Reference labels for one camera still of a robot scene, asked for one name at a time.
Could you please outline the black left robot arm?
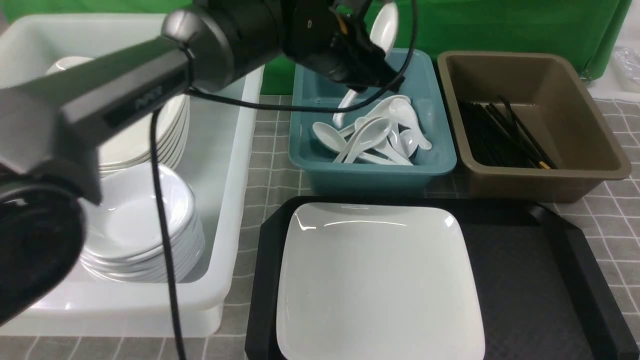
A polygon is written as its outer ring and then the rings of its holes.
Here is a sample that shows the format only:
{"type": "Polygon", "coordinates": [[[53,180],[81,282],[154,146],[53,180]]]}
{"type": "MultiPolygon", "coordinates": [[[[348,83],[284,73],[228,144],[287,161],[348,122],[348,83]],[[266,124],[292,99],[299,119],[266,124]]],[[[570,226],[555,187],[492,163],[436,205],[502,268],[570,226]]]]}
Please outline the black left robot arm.
{"type": "Polygon", "coordinates": [[[255,110],[347,113],[398,92],[400,70],[366,32],[369,0],[195,0],[154,39],[1,90],[1,323],[55,289],[82,253],[79,203],[102,201],[98,148],[174,96],[255,110]],[[218,95],[279,55],[367,100],[346,108],[254,104],[218,95]]]}

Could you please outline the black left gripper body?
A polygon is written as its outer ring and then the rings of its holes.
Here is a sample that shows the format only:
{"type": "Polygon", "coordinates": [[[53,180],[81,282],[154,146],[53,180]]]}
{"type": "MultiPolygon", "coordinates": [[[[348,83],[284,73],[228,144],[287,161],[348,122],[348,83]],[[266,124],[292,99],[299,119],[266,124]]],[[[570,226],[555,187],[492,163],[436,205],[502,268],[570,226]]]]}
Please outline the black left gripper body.
{"type": "Polygon", "coordinates": [[[283,54],[356,92],[398,92],[404,76],[367,33],[370,0],[282,0],[283,54]]]}

